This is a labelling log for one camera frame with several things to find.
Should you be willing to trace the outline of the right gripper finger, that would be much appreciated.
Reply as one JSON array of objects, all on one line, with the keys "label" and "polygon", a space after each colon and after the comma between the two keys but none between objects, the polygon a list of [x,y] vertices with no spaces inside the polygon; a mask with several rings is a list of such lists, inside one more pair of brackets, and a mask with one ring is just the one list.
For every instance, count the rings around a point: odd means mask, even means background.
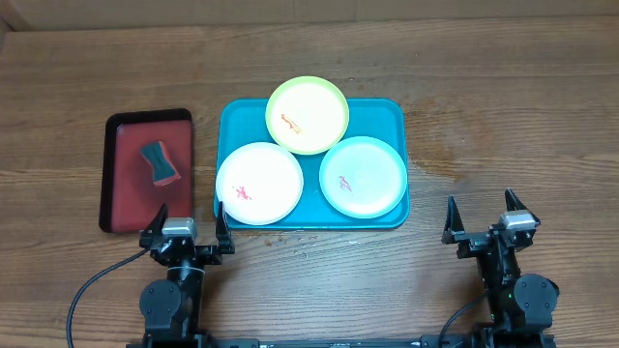
[{"label": "right gripper finger", "polygon": [[506,208],[509,212],[527,210],[527,207],[519,200],[515,192],[511,188],[507,188],[504,192]]},{"label": "right gripper finger", "polygon": [[465,234],[465,228],[463,226],[455,198],[450,195],[448,198],[448,209],[446,222],[443,231],[444,242],[455,242],[460,235]]}]

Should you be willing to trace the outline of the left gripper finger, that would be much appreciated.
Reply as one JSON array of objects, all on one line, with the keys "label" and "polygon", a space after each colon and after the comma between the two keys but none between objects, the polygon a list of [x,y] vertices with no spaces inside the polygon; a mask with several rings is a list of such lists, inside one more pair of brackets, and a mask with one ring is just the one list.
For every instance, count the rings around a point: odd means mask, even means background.
[{"label": "left gripper finger", "polygon": [[141,231],[142,237],[155,237],[162,233],[162,228],[168,218],[168,208],[162,204],[153,220]]},{"label": "left gripper finger", "polygon": [[228,227],[227,218],[226,218],[226,211],[225,211],[224,204],[222,201],[218,203],[216,237],[217,238],[228,238],[229,237],[229,227]]}]

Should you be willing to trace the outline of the red green sponge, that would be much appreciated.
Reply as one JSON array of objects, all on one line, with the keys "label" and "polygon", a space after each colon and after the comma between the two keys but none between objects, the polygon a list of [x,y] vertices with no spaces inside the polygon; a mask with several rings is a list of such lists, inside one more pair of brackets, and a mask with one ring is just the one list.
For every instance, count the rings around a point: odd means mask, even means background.
[{"label": "red green sponge", "polygon": [[144,145],[140,149],[140,155],[151,168],[153,184],[155,186],[163,187],[181,178],[181,174],[173,164],[162,141],[158,140]]}]

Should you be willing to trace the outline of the white pink plate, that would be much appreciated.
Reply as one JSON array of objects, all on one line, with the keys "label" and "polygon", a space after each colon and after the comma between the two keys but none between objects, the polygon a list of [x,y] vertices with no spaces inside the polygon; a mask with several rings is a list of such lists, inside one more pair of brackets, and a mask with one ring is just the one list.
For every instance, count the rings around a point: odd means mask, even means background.
[{"label": "white pink plate", "polygon": [[263,226],[288,216],[301,199],[304,176],[300,163],[287,150],[255,142],[233,151],[221,164],[216,195],[235,220]]}]

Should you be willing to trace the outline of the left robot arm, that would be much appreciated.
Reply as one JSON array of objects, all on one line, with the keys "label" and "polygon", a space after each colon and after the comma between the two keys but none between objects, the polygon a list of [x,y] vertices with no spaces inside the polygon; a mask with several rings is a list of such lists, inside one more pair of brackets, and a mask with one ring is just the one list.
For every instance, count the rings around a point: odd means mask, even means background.
[{"label": "left robot arm", "polygon": [[205,268],[221,264],[224,255],[235,252],[222,203],[215,234],[215,245],[198,245],[194,220],[170,217],[166,206],[161,206],[140,232],[139,245],[166,267],[166,277],[148,284],[140,295],[139,308],[145,319],[142,347],[218,345],[210,333],[200,328],[200,313]]}]

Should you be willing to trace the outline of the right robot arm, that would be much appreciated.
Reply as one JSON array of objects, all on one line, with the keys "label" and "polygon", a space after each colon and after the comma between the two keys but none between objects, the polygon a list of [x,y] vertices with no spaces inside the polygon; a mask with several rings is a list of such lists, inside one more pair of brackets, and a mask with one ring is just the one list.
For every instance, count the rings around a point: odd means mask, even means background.
[{"label": "right robot arm", "polygon": [[[465,230],[457,203],[448,198],[442,243],[457,246],[459,259],[477,260],[485,292],[454,313],[436,338],[439,347],[553,347],[545,330],[552,326],[552,313],[560,290],[552,280],[524,275],[516,254],[533,245],[541,225],[511,189],[505,190],[506,211],[486,232]],[[469,308],[487,301],[491,321],[476,324],[467,337],[447,338],[447,330]]]}]

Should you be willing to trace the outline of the dark red small tray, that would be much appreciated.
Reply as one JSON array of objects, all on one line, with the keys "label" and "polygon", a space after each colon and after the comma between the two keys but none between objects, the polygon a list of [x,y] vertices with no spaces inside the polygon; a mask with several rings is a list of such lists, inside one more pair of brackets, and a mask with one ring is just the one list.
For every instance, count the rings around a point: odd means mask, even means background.
[{"label": "dark red small tray", "polygon": [[[153,184],[140,149],[162,141],[181,178]],[[146,227],[162,204],[172,218],[193,213],[193,123],[186,108],[116,113],[105,124],[99,227],[131,233]]]}]

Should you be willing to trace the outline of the teal plastic tray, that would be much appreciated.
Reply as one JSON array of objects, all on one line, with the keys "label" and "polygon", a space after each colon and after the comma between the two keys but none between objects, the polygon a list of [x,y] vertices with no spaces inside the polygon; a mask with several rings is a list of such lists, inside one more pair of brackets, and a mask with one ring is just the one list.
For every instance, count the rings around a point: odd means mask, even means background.
[{"label": "teal plastic tray", "polygon": [[[238,148],[254,142],[273,141],[267,130],[266,99],[239,99],[221,112],[217,166]],[[392,100],[382,98],[349,99],[349,124],[344,136],[369,136],[392,146],[407,160],[404,114]],[[401,226],[409,217],[410,190],[404,192],[396,207],[375,218],[348,217],[324,197],[319,185],[319,167],[324,156],[297,157],[304,174],[304,190],[295,209],[285,218],[261,230],[386,230]]]}]

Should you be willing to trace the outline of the light blue plate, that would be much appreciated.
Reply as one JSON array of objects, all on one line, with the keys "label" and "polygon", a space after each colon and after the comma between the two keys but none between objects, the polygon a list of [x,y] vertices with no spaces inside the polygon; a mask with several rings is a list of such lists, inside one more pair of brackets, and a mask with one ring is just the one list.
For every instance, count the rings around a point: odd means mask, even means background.
[{"label": "light blue plate", "polygon": [[326,200],[340,213],[351,218],[379,218],[402,200],[407,169],[388,143],[354,136],[326,153],[318,179]]}]

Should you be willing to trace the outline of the yellow-green plate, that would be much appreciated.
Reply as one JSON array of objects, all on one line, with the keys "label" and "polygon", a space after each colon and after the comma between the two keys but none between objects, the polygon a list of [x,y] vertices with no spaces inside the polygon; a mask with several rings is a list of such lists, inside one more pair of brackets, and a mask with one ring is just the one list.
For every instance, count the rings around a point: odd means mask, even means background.
[{"label": "yellow-green plate", "polygon": [[267,101],[265,123],[276,143],[297,155],[323,153],[342,140],[350,111],[342,91],[317,76],[283,82]]}]

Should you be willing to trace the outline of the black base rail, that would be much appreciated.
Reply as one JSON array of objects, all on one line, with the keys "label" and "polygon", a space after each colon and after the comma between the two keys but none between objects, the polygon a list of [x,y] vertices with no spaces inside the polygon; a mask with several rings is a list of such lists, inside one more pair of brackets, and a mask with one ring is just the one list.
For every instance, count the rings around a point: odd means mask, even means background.
[{"label": "black base rail", "polygon": [[473,348],[486,347],[470,334],[447,334],[438,343],[437,334],[424,334],[412,339],[367,339],[367,340],[280,340],[260,341],[258,339],[197,339],[194,341],[164,341],[151,343],[143,339],[139,343],[128,343],[127,348],[151,347],[215,347],[215,348]]}]

